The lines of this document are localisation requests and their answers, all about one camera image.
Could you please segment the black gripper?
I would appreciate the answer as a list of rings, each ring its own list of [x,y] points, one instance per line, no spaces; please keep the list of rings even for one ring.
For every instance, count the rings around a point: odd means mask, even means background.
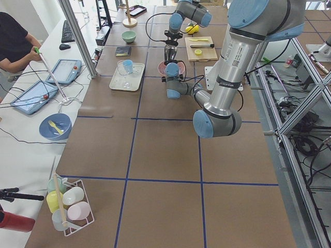
[[[177,30],[175,32],[165,30],[164,35],[167,36],[167,40],[165,40],[165,43],[177,43],[178,39],[182,38],[180,30]]]

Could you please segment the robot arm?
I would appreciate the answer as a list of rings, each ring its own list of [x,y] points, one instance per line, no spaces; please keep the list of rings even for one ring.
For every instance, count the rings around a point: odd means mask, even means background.
[[[178,1],[175,11],[172,13],[169,19],[169,30],[166,30],[164,34],[167,36],[166,44],[177,46],[178,39],[181,39],[183,35],[180,33],[185,18],[188,18],[202,27],[207,27],[211,20],[212,15],[207,9],[190,0]]]
[[[304,29],[305,1],[233,1],[228,10],[228,28],[221,55],[209,72],[215,85],[208,93],[200,85],[182,82],[175,60],[177,40],[185,19],[206,27],[212,16],[192,1],[179,1],[169,20],[164,48],[167,96],[191,95],[201,106],[193,115],[199,137],[212,138],[236,133],[242,124],[238,111],[231,109],[257,45],[263,41],[287,40]]]

